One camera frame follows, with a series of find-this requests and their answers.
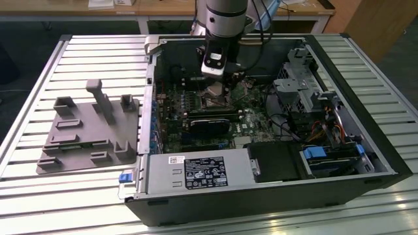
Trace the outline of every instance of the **warning label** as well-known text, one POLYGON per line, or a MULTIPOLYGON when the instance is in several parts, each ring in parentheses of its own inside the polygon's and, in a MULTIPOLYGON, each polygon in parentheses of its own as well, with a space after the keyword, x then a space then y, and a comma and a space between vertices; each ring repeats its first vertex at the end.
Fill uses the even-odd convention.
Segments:
POLYGON ((228 186, 223 157, 184 159, 186 188, 228 186))

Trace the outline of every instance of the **blue latch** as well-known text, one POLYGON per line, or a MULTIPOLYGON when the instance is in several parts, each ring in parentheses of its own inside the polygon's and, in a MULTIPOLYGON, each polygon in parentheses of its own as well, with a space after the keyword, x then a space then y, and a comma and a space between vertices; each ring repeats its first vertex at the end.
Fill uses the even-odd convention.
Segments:
POLYGON ((123 173, 119 176, 119 183, 131 183, 132 182, 132 173, 123 173))
POLYGON ((365 148, 361 144, 355 145, 355 148, 358 149, 358 153, 359 155, 363 155, 366 152, 365 152, 365 148))
POLYGON ((309 147, 303 150, 303 155, 306 159, 310 158, 323 158, 327 156, 325 148, 322 147, 309 147))

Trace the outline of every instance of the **yellow wire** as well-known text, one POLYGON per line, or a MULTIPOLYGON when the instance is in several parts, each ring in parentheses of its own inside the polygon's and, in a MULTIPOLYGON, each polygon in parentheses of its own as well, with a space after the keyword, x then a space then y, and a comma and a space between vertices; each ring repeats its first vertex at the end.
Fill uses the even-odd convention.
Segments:
POLYGON ((325 131, 322 130, 317 135, 314 135, 307 142, 311 142, 314 139, 317 139, 322 134, 325 133, 325 131))

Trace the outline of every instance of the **black cable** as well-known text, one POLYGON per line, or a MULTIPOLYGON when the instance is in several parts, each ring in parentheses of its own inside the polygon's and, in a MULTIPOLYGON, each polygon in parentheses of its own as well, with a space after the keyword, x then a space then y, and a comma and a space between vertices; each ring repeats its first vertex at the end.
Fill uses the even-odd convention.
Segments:
POLYGON ((265 44, 267 44, 267 43, 271 41, 271 38, 273 38, 273 18, 271 18, 271 15, 270 15, 270 12, 269 12, 269 10, 267 10, 267 7, 266 7, 266 4, 265 4, 263 0, 261 0, 261 2, 262 2, 262 5, 263 5, 263 8, 265 8, 267 17, 269 17, 269 21, 270 21, 270 37, 269 37, 269 39, 266 40, 266 42, 263 42, 265 44))
POLYGON ((289 5, 287 5, 287 3, 285 2, 285 1, 282 1, 282 3, 285 3, 285 5, 286 5, 286 10, 287 10, 287 21, 286 21, 286 31, 287 31, 287 29, 289 29, 289 20, 290 20, 290 12, 294 12, 294 10, 289 10, 289 5))
MULTIPOLYGON (((254 9, 255 9, 255 13, 257 13, 258 20, 259 20, 259 22, 262 23, 261 14, 259 14, 259 11, 258 11, 258 9, 257 9, 254 0, 251 0, 251 2, 253 2, 254 9)), ((253 68, 257 66, 257 64, 259 63, 259 60, 261 60, 261 58, 262 58, 263 51, 265 51, 263 24, 261 24, 261 37, 262 37, 262 45, 261 45, 261 50, 259 50, 259 54, 258 54, 258 56, 257 56, 257 59, 255 59, 255 61, 254 61, 254 63, 253 63, 251 66, 246 67, 245 69, 239 70, 238 72, 246 72, 246 71, 249 71, 250 69, 253 69, 253 68)))
POLYGON ((287 10, 290 12, 295 12, 295 10, 290 10, 290 9, 283 8, 283 7, 279 7, 279 8, 283 9, 283 10, 287 10))

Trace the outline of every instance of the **metal bracket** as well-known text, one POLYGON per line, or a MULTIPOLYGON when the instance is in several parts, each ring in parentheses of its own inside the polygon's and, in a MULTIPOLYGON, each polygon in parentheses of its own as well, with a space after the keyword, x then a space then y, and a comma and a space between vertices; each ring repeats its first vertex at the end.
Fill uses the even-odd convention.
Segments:
POLYGON ((144 42, 144 49, 146 49, 146 55, 151 55, 159 51, 159 36, 158 35, 150 35, 146 37, 144 42))

